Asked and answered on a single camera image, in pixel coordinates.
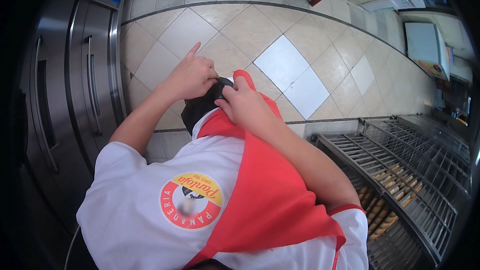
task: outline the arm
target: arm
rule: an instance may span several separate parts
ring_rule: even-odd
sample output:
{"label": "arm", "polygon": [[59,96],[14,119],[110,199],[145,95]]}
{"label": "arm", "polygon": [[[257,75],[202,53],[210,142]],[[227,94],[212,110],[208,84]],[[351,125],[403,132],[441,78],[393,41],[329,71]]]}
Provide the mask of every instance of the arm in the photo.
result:
{"label": "arm", "polygon": [[247,129],[278,150],[297,169],[307,186],[327,210],[344,204],[360,206],[357,192],[348,177],[318,148],[295,134],[277,118],[260,94],[238,76],[234,88],[224,87],[223,96],[216,100],[230,120]]}
{"label": "arm", "polygon": [[198,42],[173,69],[168,78],[159,83],[153,92],[115,130],[110,142],[127,144],[143,155],[155,126],[165,111],[176,101],[204,96],[216,83],[219,75],[213,61],[195,57]]}

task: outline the logo patch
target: logo patch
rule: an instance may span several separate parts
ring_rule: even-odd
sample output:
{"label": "logo patch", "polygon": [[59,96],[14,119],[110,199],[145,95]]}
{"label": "logo patch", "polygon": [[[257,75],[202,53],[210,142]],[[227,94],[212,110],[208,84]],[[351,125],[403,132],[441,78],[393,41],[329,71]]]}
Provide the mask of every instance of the logo patch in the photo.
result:
{"label": "logo patch", "polygon": [[203,173],[189,172],[170,179],[159,195],[160,209],[173,225],[199,229],[212,224],[223,206],[218,183]]}

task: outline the red apron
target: red apron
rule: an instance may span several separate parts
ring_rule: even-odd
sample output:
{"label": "red apron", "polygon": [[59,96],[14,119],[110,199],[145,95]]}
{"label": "red apron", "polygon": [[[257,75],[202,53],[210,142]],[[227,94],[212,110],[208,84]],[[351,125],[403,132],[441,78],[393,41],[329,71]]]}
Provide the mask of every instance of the red apron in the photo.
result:
{"label": "red apron", "polygon": [[[237,70],[233,77],[237,76],[243,76],[255,90],[247,72]],[[281,119],[275,101],[261,96]],[[245,149],[230,201],[205,248],[185,268],[211,259],[218,252],[266,250],[317,237],[336,237],[335,269],[338,250],[346,241],[343,231],[324,205],[315,205],[315,194],[307,190],[292,164],[276,149],[234,125],[222,110],[214,112],[203,124],[197,138],[208,135],[244,139]]]}

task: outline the hand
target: hand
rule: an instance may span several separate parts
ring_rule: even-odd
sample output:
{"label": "hand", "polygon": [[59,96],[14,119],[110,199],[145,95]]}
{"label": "hand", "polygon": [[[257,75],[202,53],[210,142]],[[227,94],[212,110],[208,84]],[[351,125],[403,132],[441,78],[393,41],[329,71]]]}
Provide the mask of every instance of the hand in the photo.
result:
{"label": "hand", "polygon": [[196,43],[168,78],[157,86],[167,88],[174,101],[202,97],[217,82],[219,75],[213,61],[203,56],[195,57],[200,45],[200,42]]}
{"label": "hand", "polygon": [[265,141],[266,134],[273,125],[283,123],[268,107],[262,96],[252,90],[243,76],[237,76],[233,87],[225,86],[223,99],[215,100],[215,105],[222,108],[230,121],[249,131],[250,134]]}

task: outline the bakery worker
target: bakery worker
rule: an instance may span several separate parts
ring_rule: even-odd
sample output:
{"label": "bakery worker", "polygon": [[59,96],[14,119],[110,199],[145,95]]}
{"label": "bakery worker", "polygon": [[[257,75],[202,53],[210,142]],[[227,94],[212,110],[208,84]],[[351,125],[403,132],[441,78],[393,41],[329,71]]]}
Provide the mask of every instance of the bakery worker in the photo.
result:
{"label": "bakery worker", "polygon": [[165,111],[206,98],[219,77],[212,60],[195,57],[199,47],[98,155],[77,212],[98,268],[368,269],[367,219],[349,179],[285,125],[243,70],[223,88],[226,100],[187,127],[191,142],[147,165],[142,154]]}

